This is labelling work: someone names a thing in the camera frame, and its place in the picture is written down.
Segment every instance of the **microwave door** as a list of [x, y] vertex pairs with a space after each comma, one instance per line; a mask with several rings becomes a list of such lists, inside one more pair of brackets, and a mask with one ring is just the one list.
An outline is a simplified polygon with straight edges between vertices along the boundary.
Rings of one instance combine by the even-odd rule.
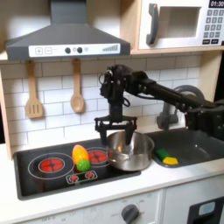
[[202, 46], [205, 2], [143, 0], [139, 49]]

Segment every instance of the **wooden utensil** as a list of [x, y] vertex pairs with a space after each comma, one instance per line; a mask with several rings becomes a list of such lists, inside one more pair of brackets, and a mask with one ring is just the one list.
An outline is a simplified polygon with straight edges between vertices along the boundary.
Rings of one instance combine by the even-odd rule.
[[84, 99], [81, 96], [81, 61], [75, 59], [73, 61], [73, 97], [71, 99], [71, 107], [74, 112], [80, 113], [84, 109]]
[[39, 99], [37, 98], [34, 69], [35, 69], [34, 61], [27, 61], [26, 70], [28, 73], [30, 99], [25, 105], [25, 113], [29, 118], [41, 117], [44, 112], [43, 106], [40, 103]]

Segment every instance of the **stovetop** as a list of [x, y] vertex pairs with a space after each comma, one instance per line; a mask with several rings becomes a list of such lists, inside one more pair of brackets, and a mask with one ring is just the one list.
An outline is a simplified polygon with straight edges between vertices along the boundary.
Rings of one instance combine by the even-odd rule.
[[[88, 151], [91, 163], [89, 171], [78, 172], [74, 165], [71, 156], [76, 144]], [[20, 151], [14, 154], [14, 161], [17, 196], [20, 200], [63, 193], [141, 174], [140, 171], [121, 171], [111, 166], [106, 149], [99, 139]]]

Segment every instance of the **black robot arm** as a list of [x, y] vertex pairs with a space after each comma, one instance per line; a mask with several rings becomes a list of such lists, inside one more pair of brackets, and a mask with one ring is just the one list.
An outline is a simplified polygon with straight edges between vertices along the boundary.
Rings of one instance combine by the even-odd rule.
[[[202, 130], [211, 137], [224, 140], [224, 101], [210, 102], [192, 95], [184, 95], [157, 84], [145, 72], [133, 72], [126, 66], [108, 67], [101, 84], [101, 95], [108, 99], [109, 114], [95, 118], [95, 129], [107, 143], [107, 130], [125, 130], [129, 144], [137, 128], [137, 118], [123, 116], [124, 92], [146, 99], [158, 99], [185, 113], [185, 125], [190, 130]], [[140, 94], [152, 95], [143, 97]]]

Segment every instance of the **countertop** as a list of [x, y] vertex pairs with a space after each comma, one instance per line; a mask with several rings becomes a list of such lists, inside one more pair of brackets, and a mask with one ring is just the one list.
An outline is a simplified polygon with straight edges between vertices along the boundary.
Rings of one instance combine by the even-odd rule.
[[17, 196], [14, 162], [7, 160], [6, 147], [2, 144], [0, 145], [0, 223], [28, 221], [223, 173], [224, 159], [177, 169], [164, 168], [153, 161], [150, 167], [137, 177], [21, 201]]

